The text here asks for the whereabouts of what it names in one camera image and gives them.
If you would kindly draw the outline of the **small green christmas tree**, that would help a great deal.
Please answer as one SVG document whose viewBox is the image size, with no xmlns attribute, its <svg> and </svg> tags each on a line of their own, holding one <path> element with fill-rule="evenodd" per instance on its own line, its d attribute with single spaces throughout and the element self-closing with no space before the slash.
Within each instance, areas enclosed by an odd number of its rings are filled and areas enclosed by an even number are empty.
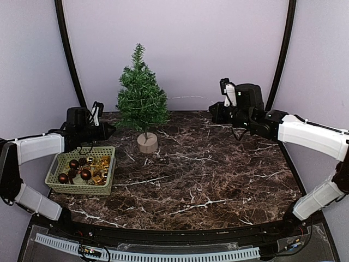
<svg viewBox="0 0 349 262">
<path fill-rule="evenodd" d="M 168 122 L 167 94 L 160 88 L 155 72 L 144 61 L 145 47 L 138 43 L 131 55 L 131 65 L 119 78 L 116 109 L 121 112 L 120 126 L 141 132 L 148 139 L 152 127 Z"/>
</svg>

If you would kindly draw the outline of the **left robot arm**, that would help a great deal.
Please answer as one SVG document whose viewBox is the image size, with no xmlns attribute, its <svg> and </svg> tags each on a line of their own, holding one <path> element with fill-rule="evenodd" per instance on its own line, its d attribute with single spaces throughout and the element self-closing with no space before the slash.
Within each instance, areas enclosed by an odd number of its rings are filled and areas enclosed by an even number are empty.
<svg viewBox="0 0 349 262">
<path fill-rule="evenodd" d="M 60 204 L 37 191 L 26 180 L 33 175 L 43 180 L 49 161 L 59 153 L 69 153 L 84 143 L 94 143 L 110 138 L 115 127 L 99 120 L 103 104 L 96 102 L 91 109 L 73 107 L 67 110 L 60 128 L 10 140 L 1 140 L 1 200 L 8 206 L 14 204 L 56 221 L 55 228 L 65 238 L 77 233 L 77 226 L 64 215 Z"/>
</svg>

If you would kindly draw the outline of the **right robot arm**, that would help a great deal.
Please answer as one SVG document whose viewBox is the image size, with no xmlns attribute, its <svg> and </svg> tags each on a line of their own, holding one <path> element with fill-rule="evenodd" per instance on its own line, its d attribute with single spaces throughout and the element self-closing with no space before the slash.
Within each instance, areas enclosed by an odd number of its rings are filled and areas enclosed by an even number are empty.
<svg viewBox="0 0 349 262">
<path fill-rule="evenodd" d="M 348 195 L 347 130 L 267 110 L 261 88 L 255 84 L 235 85 L 223 78 L 220 91 L 225 100 L 209 107 L 212 121 L 284 145 L 300 171 L 307 194 L 290 206 L 279 223 L 282 236 L 291 236 L 300 221 Z"/>
</svg>

